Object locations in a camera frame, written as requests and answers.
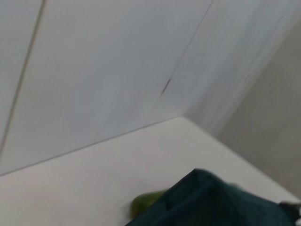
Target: dark green fabric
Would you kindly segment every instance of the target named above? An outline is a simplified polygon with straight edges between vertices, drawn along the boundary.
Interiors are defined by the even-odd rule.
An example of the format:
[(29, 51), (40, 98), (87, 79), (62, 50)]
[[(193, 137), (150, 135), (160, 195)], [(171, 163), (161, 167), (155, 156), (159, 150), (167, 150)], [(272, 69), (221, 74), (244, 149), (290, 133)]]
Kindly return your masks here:
[(195, 169), (127, 226), (293, 226), (276, 204)]

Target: grey wall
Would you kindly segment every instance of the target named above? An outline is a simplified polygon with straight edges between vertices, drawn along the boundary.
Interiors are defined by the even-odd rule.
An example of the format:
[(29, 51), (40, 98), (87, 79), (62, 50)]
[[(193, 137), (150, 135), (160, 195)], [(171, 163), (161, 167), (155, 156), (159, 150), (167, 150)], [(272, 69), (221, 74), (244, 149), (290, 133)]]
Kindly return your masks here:
[(218, 138), (301, 197), (301, 21)]
[(190, 113), (209, 128), (300, 0), (46, 1), (0, 174)]
[(5, 138), (41, 5), (42, 0), (0, 0), (0, 143)]

